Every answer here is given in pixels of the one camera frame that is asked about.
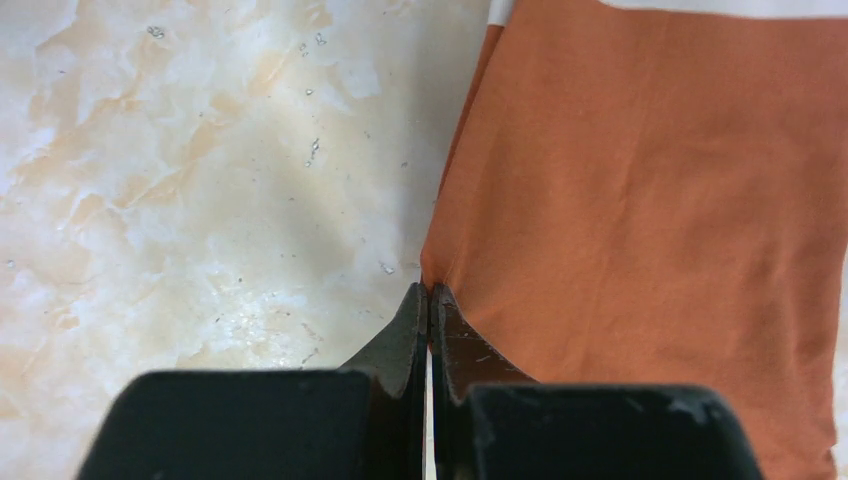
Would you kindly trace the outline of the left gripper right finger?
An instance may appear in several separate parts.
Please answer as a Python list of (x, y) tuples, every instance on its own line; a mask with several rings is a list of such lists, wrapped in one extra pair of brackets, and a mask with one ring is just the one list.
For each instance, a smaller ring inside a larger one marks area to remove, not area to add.
[(478, 429), (468, 400), (472, 388), (536, 381), (470, 325), (448, 286), (436, 285), (430, 300), (436, 477), (476, 479)]

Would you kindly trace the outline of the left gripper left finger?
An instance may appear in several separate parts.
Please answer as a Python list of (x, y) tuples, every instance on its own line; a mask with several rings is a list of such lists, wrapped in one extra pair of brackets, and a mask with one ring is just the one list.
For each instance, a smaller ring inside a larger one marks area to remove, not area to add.
[(425, 475), (428, 297), (413, 283), (391, 321), (343, 364), (370, 379), (365, 479)]

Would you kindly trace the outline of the orange underwear white waistband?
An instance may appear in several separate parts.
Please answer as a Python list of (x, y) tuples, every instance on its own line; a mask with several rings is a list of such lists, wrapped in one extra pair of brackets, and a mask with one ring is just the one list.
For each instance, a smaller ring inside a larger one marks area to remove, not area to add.
[(833, 479), (843, 1), (494, 1), (423, 279), (531, 377), (723, 395)]

